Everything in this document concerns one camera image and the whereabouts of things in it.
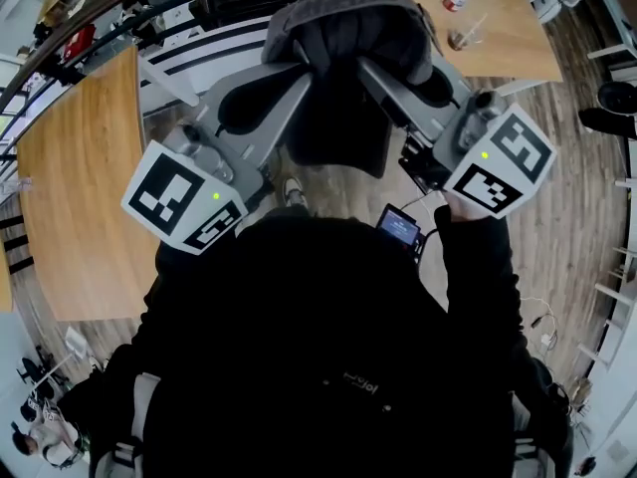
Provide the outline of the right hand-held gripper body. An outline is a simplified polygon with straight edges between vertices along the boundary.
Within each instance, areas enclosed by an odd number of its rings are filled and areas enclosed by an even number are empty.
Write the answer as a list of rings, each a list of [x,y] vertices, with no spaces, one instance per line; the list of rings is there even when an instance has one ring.
[[[520,105],[472,90],[441,57],[420,86],[364,57],[357,75],[406,131],[399,163],[423,192],[448,191],[503,218],[535,196],[555,161],[549,138]]]

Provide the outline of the grey garment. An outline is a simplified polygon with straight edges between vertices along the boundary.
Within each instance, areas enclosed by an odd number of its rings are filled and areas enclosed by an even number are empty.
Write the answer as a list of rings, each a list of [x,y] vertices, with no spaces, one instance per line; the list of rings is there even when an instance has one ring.
[[[299,62],[311,86],[292,120],[291,159],[343,165],[380,178],[392,124],[357,74],[360,58],[399,82],[420,86],[433,73],[429,14],[413,0],[298,0],[270,20],[265,64]]]

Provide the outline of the person's left forearm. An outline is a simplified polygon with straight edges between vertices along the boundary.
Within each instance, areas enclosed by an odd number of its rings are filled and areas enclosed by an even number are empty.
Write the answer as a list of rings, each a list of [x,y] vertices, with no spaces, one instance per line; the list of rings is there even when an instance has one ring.
[[[235,224],[201,255],[193,255],[160,242],[154,258],[156,276],[143,296],[145,311],[140,316],[141,322],[150,321],[154,308],[171,295],[193,290],[204,274],[214,269],[215,261],[233,248],[237,240],[237,227],[238,224]]]

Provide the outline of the person's right forearm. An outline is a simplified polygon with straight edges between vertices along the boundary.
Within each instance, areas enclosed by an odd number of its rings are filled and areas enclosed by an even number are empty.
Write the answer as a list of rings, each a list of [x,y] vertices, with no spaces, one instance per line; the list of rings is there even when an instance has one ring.
[[[448,315],[465,339],[496,354],[524,350],[519,276],[509,226],[465,200],[443,194],[434,212],[447,271]]]

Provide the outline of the person's shoe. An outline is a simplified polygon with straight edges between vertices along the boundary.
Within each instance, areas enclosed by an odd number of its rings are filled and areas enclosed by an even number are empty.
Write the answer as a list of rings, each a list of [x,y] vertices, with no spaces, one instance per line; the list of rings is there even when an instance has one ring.
[[[304,193],[304,189],[300,181],[294,176],[285,178],[282,184],[283,200],[287,207],[301,208],[307,210],[308,202]]]

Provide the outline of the clear glass cup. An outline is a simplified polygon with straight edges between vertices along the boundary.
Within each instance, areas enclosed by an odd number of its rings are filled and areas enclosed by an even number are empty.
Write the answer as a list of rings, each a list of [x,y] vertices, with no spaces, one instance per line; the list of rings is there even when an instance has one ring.
[[[487,18],[488,14],[485,13],[479,18],[463,18],[455,24],[447,35],[447,42],[451,49],[460,52],[482,44]]]

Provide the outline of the small black display device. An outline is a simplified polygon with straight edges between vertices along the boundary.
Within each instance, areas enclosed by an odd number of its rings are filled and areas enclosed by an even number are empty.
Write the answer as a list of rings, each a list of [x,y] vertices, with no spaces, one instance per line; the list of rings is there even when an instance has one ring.
[[[386,204],[375,228],[396,240],[415,262],[422,258],[425,236],[416,220],[392,204]]]

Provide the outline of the wooden table white legs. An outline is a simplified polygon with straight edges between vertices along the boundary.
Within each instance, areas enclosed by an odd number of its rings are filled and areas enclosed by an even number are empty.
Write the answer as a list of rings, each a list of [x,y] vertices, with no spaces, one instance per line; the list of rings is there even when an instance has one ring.
[[[431,16],[444,57],[467,78],[503,78],[503,95],[549,82],[562,82],[556,54],[528,0],[469,0],[458,12],[449,12],[442,0],[413,0]],[[454,51],[449,30],[463,18],[487,13],[484,42]]]

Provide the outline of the black office chair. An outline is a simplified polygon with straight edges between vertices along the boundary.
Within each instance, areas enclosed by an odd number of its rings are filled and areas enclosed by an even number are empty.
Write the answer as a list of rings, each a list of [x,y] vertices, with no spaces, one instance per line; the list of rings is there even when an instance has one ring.
[[[586,128],[637,139],[637,87],[627,82],[608,82],[597,93],[598,108],[578,112]]]

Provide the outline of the red box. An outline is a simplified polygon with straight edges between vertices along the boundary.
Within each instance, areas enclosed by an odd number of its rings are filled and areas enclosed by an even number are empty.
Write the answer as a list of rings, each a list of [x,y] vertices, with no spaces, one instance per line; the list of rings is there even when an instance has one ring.
[[[77,32],[64,46],[64,60],[69,61],[86,50],[94,41],[96,26],[89,24]]]

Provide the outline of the white chair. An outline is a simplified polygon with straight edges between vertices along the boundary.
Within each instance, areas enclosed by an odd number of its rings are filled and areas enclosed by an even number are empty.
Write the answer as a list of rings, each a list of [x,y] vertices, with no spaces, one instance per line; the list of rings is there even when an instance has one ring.
[[[600,41],[601,49],[587,54],[589,60],[622,55],[637,65],[637,0],[602,0],[613,23],[614,43]]]

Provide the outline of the black railing wooden handrail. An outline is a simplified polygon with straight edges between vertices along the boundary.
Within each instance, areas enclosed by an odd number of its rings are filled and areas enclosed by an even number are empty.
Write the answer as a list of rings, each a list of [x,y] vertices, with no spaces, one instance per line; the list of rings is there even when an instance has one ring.
[[[77,32],[93,23],[101,15],[114,8],[123,0],[89,0],[82,9],[68,17],[53,34],[37,49],[8,81],[0,83],[0,113],[4,113],[24,84],[37,72],[47,59],[63,47]]]

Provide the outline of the person's black sweatshirt torso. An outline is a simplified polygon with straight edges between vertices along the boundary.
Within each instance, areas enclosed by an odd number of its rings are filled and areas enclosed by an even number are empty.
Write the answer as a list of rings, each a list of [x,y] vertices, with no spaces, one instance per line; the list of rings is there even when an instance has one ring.
[[[61,400],[93,461],[126,443],[143,478],[512,478],[516,403],[561,457],[528,344],[465,339],[396,240],[292,207],[236,237]]]

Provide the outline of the white small floor box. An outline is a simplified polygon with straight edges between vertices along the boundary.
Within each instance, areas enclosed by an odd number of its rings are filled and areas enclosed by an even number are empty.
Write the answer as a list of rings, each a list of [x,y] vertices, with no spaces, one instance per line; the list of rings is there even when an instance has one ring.
[[[86,338],[71,326],[67,327],[65,333],[65,345],[78,359],[84,359],[87,356],[89,345]]]

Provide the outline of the wooden table black legs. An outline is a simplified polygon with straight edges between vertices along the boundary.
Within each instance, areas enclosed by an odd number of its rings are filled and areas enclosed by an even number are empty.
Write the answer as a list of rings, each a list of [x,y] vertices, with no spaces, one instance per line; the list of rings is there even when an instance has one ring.
[[[13,296],[6,254],[0,250],[0,313],[13,310]]]

